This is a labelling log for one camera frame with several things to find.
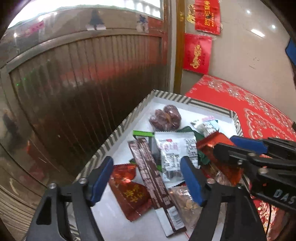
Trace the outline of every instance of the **black cable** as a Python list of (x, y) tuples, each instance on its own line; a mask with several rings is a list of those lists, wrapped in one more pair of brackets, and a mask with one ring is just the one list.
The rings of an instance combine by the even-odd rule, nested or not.
[(267, 237), (267, 233), (268, 233), (268, 229), (269, 229), (269, 225), (270, 225), (270, 219), (271, 219), (271, 204), (269, 204), (269, 217), (268, 217), (268, 224), (267, 224), (267, 229), (266, 229), (266, 233), (265, 233), (266, 237)]

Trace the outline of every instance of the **window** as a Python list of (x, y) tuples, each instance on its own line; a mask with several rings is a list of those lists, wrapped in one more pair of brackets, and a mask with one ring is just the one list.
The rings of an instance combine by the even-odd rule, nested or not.
[(126, 8), (129, 10), (136, 10), (161, 18), (160, 6), (162, 0), (33, 0), (29, 2), (13, 19), (9, 27), (16, 25), (19, 22), (42, 17), (47, 13), (55, 14), (55, 11), (60, 8), (74, 7), (74, 6), (96, 6)]

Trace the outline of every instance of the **brown stick package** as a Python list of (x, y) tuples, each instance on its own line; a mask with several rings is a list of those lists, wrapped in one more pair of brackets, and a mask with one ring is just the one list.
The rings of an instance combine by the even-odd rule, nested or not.
[(139, 166), (140, 174), (151, 196), (153, 207), (165, 235), (168, 237), (176, 232), (186, 231), (185, 225), (157, 170), (146, 139), (140, 138), (137, 141), (130, 141), (128, 145)]

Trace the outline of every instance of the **red poster with gold text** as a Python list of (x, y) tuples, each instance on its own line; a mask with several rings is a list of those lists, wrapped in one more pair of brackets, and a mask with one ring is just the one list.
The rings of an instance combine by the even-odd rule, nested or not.
[(185, 34), (183, 69), (207, 74), (210, 65), (212, 38)]
[(218, 0), (195, 0), (195, 30), (220, 35), (221, 14)]

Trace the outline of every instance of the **white tray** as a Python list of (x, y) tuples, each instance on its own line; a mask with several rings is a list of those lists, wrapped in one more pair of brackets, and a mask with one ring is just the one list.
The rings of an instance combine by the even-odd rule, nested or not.
[[(228, 138), (233, 135), (242, 136), (242, 129), (235, 112), (189, 97), (154, 90), (110, 135), (86, 164), (76, 180), (87, 177), (92, 169), (100, 166), (105, 156), (111, 156), (115, 165), (128, 163), (133, 158), (128, 147), (128, 141), (134, 139), (133, 130), (153, 131), (149, 123), (150, 116), (154, 114), (156, 109), (163, 109), (167, 104), (173, 104), (178, 108), (182, 117), (180, 128), (191, 126), (190, 122), (193, 120), (212, 115), (218, 120), (220, 132)], [(68, 209), (68, 213), (71, 213), (71, 206)], [(105, 241), (161, 241), (167, 239), (154, 209), (134, 222), (127, 220), (109, 185), (107, 185), (101, 201), (91, 209)], [(213, 240), (220, 240), (222, 228), (223, 224), (217, 226)], [(186, 233), (173, 235), (169, 239), (186, 241), (191, 232), (189, 230)], [(78, 236), (78, 233), (73, 230), (72, 233), (74, 236)]]

